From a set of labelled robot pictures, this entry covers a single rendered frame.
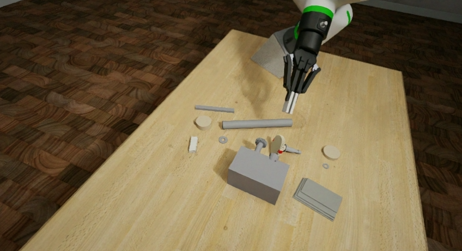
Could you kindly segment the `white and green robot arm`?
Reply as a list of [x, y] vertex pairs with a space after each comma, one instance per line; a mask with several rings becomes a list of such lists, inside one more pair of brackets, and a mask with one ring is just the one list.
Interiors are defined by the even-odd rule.
[[[345, 28], [352, 19], [350, 3], [367, 0], [293, 0], [302, 12], [295, 28], [288, 29], [283, 36], [283, 45], [291, 54], [300, 32], [320, 34], [323, 43]], [[298, 24], [298, 25], [297, 25]], [[297, 32], [297, 33], [296, 33]]]

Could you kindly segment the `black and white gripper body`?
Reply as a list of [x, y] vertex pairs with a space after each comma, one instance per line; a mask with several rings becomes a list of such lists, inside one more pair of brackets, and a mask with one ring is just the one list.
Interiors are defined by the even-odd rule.
[[309, 69], [317, 62], [317, 55], [319, 53], [323, 37], [315, 32], [304, 31], [300, 32], [295, 44], [293, 54], [293, 64], [298, 67], [300, 57], [305, 56], [305, 61], [301, 70], [305, 69], [308, 59], [312, 59]]

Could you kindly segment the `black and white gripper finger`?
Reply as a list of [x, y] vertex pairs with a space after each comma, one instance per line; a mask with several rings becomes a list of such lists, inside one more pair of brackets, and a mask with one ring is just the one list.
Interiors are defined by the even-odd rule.
[[291, 74], [291, 65], [293, 60], [293, 54], [288, 54], [283, 57], [284, 60], [284, 77], [283, 77], [283, 87], [286, 88], [287, 94], [285, 97], [284, 106], [282, 112], [288, 113], [291, 101], [293, 99], [294, 90], [296, 87], [297, 79], [299, 77], [300, 70], [302, 69], [303, 62], [305, 61], [305, 56], [300, 57], [298, 67], [293, 66], [293, 71]]
[[[312, 81], [315, 78], [316, 74], [321, 71], [321, 68], [319, 68], [315, 64], [314, 66], [312, 66], [311, 72], [306, 77], [306, 74], [307, 74], [307, 72], [309, 70], [309, 67], [310, 67], [311, 63], [312, 63], [312, 59], [308, 59], [307, 63], [306, 63], [306, 66], [305, 66], [305, 69], [300, 70], [299, 77], [298, 77], [297, 83], [296, 83], [296, 87], [295, 87], [295, 90], [293, 91], [294, 95], [293, 95], [293, 99], [292, 99], [291, 104], [290, 104], [288, 114], [293, 113], [294, 106], [295, 106], [295, 104], [297, 102], [298, 95], [299, 94], [304, 94], [307, 91], [308, 87], [312, 83]], [[305, 77], [306, 77], [306, 79], [305, 79]]]

